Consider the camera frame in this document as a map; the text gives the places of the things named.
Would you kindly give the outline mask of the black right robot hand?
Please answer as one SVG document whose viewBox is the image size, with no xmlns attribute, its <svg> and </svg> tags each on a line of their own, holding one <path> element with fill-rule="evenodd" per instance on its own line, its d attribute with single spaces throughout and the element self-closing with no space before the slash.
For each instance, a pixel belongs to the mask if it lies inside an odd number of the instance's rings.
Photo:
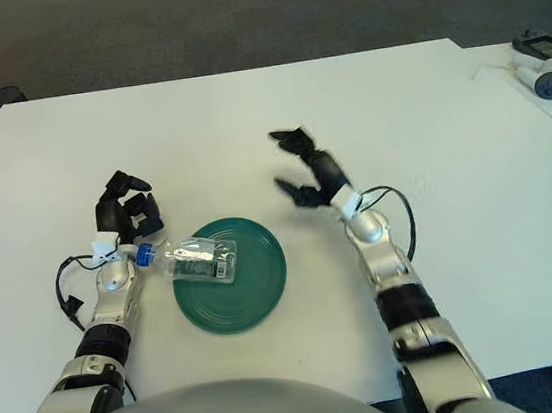
<svg viewBox="0 0 552 413">
<path fill-rule="evenodd" d="M 298 156 L 311 169 L 318 186 L 296 186 L 286 179 L 276 177 L 275 185 L 287 195 L 297 207 L 317 208 L 329 206 L 331 200 L 351 182 L 327 151 L 316 147 L 314 140 L 301 128 L 295 130 L 271 131 L 268 136 L 283 151 Z"/>
</svg>

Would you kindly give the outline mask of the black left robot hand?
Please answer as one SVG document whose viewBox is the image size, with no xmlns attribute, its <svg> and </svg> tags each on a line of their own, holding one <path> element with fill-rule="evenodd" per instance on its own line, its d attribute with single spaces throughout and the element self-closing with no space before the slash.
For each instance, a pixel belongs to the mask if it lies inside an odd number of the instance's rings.
<svg viewBox="0 0 552 413">
<path fill-rule="evenodd" d="M 165 225 L 151 191 L 145 180 L 116 171 L 95 207 L 97 230 L 116 232 L 121 245 L 162 231 Z"/>
</svg>

